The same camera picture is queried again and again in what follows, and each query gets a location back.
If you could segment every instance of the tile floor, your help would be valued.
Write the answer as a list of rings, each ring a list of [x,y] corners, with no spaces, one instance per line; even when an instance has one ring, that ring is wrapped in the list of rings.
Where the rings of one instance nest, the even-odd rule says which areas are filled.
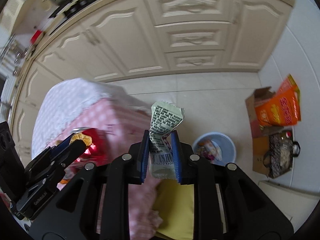
[[[252,171],[252,139],[245,99],[261,87],[256,73],[193,73],[110,82],[146,103],[166,101],[185,109],[178,126],[182,142],[217,131],[236,145],[237,165],[256,183],[266,176]]]

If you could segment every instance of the pink checkered tablecloth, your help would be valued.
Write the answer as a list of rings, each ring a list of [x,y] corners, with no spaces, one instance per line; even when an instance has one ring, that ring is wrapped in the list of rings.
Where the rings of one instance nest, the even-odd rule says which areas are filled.
[[[144,131],[150,127],[150,115],[145,111],[139,110],[139,105],[137,105],[140,104],[141,109],[143,109],[146,104],[136,99],[133,100],[128,95],[125,96],[128,97],[129,102],[134,102],[137,108],[127,107],[123,103],[123,98],[122,103],[119,104],[119,101],[114,100],[113,96],[110,95],[82,109],[81,114],[69,122],[63,131],[48,143],[44,144],[43,140],[45,138],[42,138],[42,140],[33,138],[33,140],[37,140],[39,145],[45,147],[53,146],[57,140],[64,140],[69,136],[73,128],[97,128],[106,133],[108,160],[111,162],[116,157],[127,153],[132,144],[140,142]],[[52,105],[50,100],[44,100],[44,103],[41,108]],[[51,129],[54,129],[50,125],[50,116],[46,118],[46,123]],[[40,134],[40,127],[35,127],[35,130],[37,130],[37,134]],[[155,235],[157,228],[162,222],[158,213],[151,210],[156,198],[156,186],[159,182],[160,180],[154,179],[148,171],[145,183],[142,185],[129,185],[129,228],[131,240],[150,239]]]

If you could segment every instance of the screw head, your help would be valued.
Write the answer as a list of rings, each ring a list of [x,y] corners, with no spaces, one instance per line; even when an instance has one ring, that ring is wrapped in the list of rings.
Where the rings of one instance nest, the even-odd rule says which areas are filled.
[[[200,156],[198,154],[191,154],[190,160],[192,161],[198,161],[200,159]]]
[[[126,153],[126,154],[122,155],[122,159],[123,159],[124,161],[128,161],[128,160],[130,160],[131,158],[132,158],[132,156],[131,156],[131,154],[129,154],[129,153]]]
[[[237,165],[235,165],[234,163],[229,163],[229,164],[227,165],[227,168],[228,168],[229,170],[231,170],[231,171],[235,171],[236,168],[237,168]]]
[[[89,171],[92,170],[94,168],[94,164],[93,163],[87,163],[84,168]]]

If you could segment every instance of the barcode number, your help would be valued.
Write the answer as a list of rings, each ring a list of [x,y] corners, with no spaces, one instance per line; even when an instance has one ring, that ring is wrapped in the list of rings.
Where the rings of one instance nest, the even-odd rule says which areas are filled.
[[[152,164],[160,164],[160,165],[170,165],[173,164],[173,158],[171,153],[167,154],[151,154],[151,162]]]

